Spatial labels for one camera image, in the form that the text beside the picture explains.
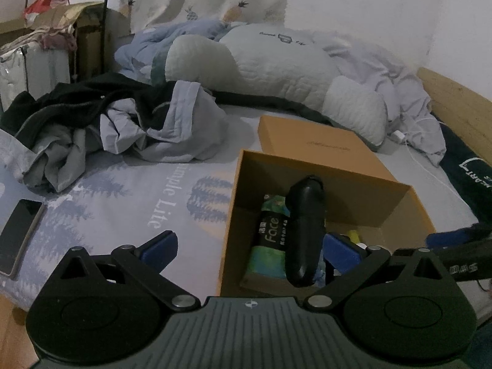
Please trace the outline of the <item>black smartphone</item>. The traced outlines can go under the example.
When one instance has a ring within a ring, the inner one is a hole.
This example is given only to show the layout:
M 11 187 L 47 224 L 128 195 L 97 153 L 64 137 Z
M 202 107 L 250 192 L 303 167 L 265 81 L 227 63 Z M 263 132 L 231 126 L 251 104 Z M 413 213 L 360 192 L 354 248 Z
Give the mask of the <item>black smartphone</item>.
M 27 244 L 35 232 L 45 205 L 21 199 L 13 209 L 1 232 L 1 274 L 13 279 L 18 272 Z

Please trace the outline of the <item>crumpled grey clothes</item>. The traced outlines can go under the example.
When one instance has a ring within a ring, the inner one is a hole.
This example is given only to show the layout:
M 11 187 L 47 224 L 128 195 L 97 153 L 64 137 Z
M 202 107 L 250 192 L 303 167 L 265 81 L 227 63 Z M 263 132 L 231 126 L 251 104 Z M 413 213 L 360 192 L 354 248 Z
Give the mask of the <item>crumpled grey clothes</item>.
M 22 92 L 1 117 L 1 162 L 29 188 L 61 192 L 99 150 L 147 162 L 213 157 L 227 116 L 199 83 L 151 86 L 122 74 L 59 83 L 39 98 Z

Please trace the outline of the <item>orange box lid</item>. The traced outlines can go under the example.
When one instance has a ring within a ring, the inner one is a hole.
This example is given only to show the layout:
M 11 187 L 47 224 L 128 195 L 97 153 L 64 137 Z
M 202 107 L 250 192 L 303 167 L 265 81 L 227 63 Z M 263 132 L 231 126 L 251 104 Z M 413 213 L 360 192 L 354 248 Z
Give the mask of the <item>orange box lid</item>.
M 353 132 L 316 122 L 263 115 L 259 142 L 267 154 L 393 181 L 380 159 Z

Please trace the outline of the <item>large grey quilted pillow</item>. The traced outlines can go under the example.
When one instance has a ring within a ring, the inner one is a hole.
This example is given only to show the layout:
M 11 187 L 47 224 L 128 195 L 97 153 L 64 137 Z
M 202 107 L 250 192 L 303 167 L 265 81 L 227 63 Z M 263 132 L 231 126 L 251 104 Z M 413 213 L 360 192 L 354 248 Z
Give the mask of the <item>large grey quilted pillow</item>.
M 291 110 L 351 130 L 373 149 L 385 139 L 383 98 L 343 75 L 334 59 L 300 31 L 247 24 L 218 41 L 180 35 L 156 54 L 150 79 L 153 84 L 199 82 L 239 105 Z

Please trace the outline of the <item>green floral tissue pack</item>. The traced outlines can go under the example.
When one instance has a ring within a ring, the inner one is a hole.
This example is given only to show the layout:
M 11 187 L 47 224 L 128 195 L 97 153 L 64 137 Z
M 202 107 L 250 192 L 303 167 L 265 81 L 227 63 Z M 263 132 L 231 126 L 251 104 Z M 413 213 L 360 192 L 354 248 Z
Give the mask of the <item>green floral tissue pack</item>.
M 240 286 L 254 292 L 272 296 L 297 296 L 311 294 L 324 285 L 325 264 L 319 261 L 314 284 L 296 288 L 285 273 L 285 241 L 290 212 L 285 197 L 266 194 L 259 209 L 253 246 Z

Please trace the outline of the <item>black clothes rack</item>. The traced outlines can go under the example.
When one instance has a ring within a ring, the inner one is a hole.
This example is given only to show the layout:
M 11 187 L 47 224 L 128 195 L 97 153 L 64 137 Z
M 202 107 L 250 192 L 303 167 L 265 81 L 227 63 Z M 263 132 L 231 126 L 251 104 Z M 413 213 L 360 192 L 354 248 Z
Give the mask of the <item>black clothes rack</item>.
M 103 74 L 106 71 L 105 53 L 106 53 L 106 25 L 108 15 L 109 0 L 103 0 L 102 19 L 100 21 L 100 49 L 99 62 L 97 65 L 97 74 Z M 24 8 L 27 8 L 28 0 L 25 0 Z

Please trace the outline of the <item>red plastic bag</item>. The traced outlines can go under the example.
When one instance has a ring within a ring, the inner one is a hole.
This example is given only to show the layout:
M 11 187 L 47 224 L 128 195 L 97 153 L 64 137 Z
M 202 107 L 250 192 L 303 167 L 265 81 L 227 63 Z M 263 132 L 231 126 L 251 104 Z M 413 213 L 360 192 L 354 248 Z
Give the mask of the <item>red plastic bag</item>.
M 31 5 L 24 9 L 23 16 L 26 20 L 31 20 L 47 12 L 51 8 L 68 5 L 69 0 L 35 0 Z

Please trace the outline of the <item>brown cardboard carton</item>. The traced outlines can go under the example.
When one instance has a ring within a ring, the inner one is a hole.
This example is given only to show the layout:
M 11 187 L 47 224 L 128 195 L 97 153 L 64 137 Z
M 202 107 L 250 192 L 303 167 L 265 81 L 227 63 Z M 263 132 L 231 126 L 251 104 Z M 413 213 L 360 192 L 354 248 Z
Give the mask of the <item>brown cardboard carton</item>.
M 68 54 L 73 82 L 95 77 L 99 62 L 100 21 L 103 3 L 80 2 L 51 8 L 39 14 L 27 27 L 34 30 L 50 28 L 54 32 L 72 34 L 76 49 Z M 130 21 L 125 15 L 108 8 L 106 25 L 106 71 L 116 67 L 113 55 L 118 45 L 130 34 Z

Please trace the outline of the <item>yellow bottle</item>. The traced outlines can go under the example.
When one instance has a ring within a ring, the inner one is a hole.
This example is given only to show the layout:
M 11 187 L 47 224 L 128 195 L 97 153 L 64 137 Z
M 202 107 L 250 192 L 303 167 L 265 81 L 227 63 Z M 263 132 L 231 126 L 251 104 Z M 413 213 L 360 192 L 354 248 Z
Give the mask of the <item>yellow bottle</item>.
M 348 231 L 347 237 L 349 238 L 350 242 L 354 244 L 361 244 L 359 233 L 356 230 Z

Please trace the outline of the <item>wooden bed headboard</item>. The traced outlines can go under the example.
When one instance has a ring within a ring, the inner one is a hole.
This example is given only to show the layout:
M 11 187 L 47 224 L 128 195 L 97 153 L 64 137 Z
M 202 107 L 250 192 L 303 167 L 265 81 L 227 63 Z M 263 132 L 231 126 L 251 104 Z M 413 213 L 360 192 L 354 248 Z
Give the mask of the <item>wooden bed headboard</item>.
M 474 153 L 491 164 L 491 101 L 428 68 L 417 76 L 431 98 L 431 108 Z

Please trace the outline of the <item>open orange cardboard box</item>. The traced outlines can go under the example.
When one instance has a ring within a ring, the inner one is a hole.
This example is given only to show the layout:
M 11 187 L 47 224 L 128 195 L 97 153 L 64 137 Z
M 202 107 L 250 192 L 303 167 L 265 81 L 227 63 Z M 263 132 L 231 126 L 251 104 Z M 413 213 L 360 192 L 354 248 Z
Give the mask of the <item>open orange cardboard box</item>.
M 219 271 L 219 296 L 256 296 L 242 288 L 264 195 L 286 195 L 308 175 L 324 185 L 328 231 L 356 230 L 363 242 L 391 252 L 420 248 L 434 225 L 415 190 L 404 183 L 250 150 L 239 154 Z

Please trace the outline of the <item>black printed garment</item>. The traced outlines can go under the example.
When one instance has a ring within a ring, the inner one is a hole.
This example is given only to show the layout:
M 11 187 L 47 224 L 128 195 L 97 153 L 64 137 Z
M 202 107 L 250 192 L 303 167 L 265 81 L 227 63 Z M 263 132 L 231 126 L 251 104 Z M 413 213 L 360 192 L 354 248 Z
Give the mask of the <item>black printed garment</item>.
M 480 222 L 491 223 L 492 170 L 447 126 L 441 125 L 446 153 L 440 166 Z

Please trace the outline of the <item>black glasses case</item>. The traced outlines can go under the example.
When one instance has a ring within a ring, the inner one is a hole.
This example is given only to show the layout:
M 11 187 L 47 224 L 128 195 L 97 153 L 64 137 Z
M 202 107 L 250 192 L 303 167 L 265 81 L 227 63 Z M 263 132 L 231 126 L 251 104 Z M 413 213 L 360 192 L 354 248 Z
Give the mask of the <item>black glasses case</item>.
M 325 235 L 326 199 L 322 180 L 314 175 L 296 182 L 285 198 L 289 219 L 285 238 L 285 273 L 296 288 L 314 284 Z

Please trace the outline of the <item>light grey crumpled blanket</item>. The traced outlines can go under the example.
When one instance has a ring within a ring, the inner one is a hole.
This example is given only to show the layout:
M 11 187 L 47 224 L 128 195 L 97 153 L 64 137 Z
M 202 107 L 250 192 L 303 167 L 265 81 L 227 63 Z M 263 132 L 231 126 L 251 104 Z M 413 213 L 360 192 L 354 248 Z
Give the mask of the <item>light grey crumpled blanket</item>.
M 388 133 L 400 131 L 436 167 L 446 153 L 441 125 L 430 113 L 430 96 L 417 75 L 389 50 L 337 31 L 310 34 L 334 59 L 340 73 L 383 98 Z

